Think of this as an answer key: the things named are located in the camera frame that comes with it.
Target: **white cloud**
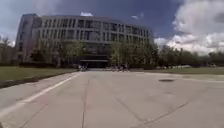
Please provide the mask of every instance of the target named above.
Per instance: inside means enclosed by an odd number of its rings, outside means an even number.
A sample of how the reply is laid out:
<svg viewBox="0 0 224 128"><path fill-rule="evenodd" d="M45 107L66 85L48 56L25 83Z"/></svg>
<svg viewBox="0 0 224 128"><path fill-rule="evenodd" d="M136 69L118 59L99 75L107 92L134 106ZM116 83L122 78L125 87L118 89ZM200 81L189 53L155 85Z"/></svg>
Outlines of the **white cloud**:
<svg viewBox="0 0 224 128"><path fill-rule="evenodd" d="M141 13L140 13L140 17L141 17L141 18L144 18L144 17L145 17L145 14L144 14L143 12L141 12Z"/></svg>
<svg viewBox="0 0 224 128"><path fill-rule="evenodd" d="M136 19L136 20L139 20L139 19L145 18L145 14L144 14L144 12L141 12L138 15L134 15L134 16L131 16L131 17Z"/></svg>
<svg viewBox="0 0 224 128"><path fill-rule="evenodd" d="M194 35L223 32L223 7L223 0L185 0L176 13L176 29Z"/></svg>
<svg viewBox="0 0 224 128"><path fill-rule="evenodd" d="M223 50L223 7L224 0L182 0L173 22L182 34L165 39L166 44L200 54Z"/></svg>
<svg viewBox="0 0 224 128"><path fill-rule="evenodd" d="M159 46L163 46L167 44L167 40L165 38L156 38L155 43L158 44Z"/></svg>
<svg viewBox="0 0 224 128"><path fill-rule="evenodd" d="M81 12L80 16L93 16L93 14L89 12Z"/></svg>
<svg viewBox="0 0 224 128"><path fill-rule="evenodd" d="M61 0L1 0L0 33L15 40L19 21L23 14L56 14L56 7L60 2Z"/></svg>
<svg viewBox="0 0 224 128"><path fill-rule="evenodd" d="M131 17L134 18L134 19L136 19L136 20L139 19L138 16L131 16Z"/></svg>

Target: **concrete pavement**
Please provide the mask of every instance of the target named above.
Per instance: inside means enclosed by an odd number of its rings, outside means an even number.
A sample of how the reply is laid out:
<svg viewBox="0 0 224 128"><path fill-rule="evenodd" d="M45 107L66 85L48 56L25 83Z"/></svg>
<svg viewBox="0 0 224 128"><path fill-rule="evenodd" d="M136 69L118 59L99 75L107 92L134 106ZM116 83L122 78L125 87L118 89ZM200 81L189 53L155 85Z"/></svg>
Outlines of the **concrete pavement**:
<svg viewBox="0 0 224 128"><path fill-rule="evenodd" d="M0 115L14 107L0 122L7 128L224 127L224 82L149 73L76 75L0 90Z"/></svg>

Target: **pavement crack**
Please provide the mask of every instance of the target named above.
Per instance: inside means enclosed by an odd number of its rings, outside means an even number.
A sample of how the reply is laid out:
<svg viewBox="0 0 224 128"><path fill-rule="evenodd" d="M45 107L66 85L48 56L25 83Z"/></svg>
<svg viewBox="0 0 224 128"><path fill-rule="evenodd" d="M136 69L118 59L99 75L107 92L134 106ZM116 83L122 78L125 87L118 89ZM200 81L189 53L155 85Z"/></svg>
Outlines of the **pavement crack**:
<svg viewBox="0 0 224 128"><path fill-rule="evenodd" d="M141 119L136 113L134 113L121 99L119 99L118 97L114 96L113 91L106 86L107 84L105 82L103 82L105 86L102 86L103 88L105 88L105 90L107 90L107 92L109 92L109 94L118 102L121 104L122 107L124 107L131 115L133 115L139 122L141 123L145 123L147 120L145 119Z"/></svg>
<svg viewBox="0 0 224 128"><path fill-rule="evenodd" d="M49 103L43 105L32 117L30 117L20 128L25 127L38 113L40 113L45 107L47 107Z"/></svg>
<svg viewBox="0 0 224 128"><path fill-rule="evenodd" d="M88 98L88 87L90 84L90 80L88 79L87 84L85 84L85 92L83 98L83 113L82 113L82 128L85 128L85 115L86 115L86 103Z"/></svg>
<svg viewBox="0 0 224 128"><path fill-rule="evenodd" d="M158 118L155 118L154 120L147 121L147 122L145 123L145 125L150 125L151 123L154 123L154 122L156 122L156 121L158 121L158 120L160 120L160 119L162 119L162 118L164 118L164 117L167 117L167 116L173 114L174 112L180 110L181 108L186 107L187 105L189 105L191 102L195 101L197 98L199 98L201 95L203 95L204 93L206 93L206 92L207 92L208 90L210 90L210 89L211 89L211 88L209 88L209 87L206 88L206 89L204 89L203 91L201 91L201 93L199 93L198 95L196 95L195 97L193 97L193 98L192 98L191 100L189 100L188 102L186 102L186 103L180 105L179 107L177 107L177 108L174 109L173 111L170 111L170 112L168 112L168 113L166 113L166 114L164 114L164 115L162 115L162 116L160 116L160 117L158 117Z"/></svg>

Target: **modern building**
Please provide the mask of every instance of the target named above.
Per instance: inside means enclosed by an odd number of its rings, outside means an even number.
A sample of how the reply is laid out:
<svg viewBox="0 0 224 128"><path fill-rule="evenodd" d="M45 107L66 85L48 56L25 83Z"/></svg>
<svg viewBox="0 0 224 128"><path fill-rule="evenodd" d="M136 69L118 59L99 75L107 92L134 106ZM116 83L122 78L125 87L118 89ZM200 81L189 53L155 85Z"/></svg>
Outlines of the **modern building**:
<svg viewBox="0 0 224 128"><path fill-rule="evenodd" d="M62 40L83 42L85 56L81 61L92 66L102 66L108 63L111 43L150 42L153 34L147 27L106 17L25 14L21 18L16 39L18 59L31 61L32 51L40 44L55 53Z"/></svg>

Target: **grass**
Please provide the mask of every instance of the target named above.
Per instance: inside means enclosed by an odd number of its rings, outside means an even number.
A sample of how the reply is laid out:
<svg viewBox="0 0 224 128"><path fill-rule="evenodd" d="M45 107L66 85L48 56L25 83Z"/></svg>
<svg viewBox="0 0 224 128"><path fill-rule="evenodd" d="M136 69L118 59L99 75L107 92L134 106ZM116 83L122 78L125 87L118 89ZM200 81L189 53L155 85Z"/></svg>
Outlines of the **grass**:
<svg viewBox="0 0 224 128"><path fill-rule="evenodd" d="M20 80L33 76L56 75L71 72L72 69L39 69L20 67L0 67L0 81Z"/></svg>
<svg viewBox="0 0 224 128"><path fill-rule="evenodd" d="M183 68L150 70L152 73L224 75L224 68Z"/></svg>

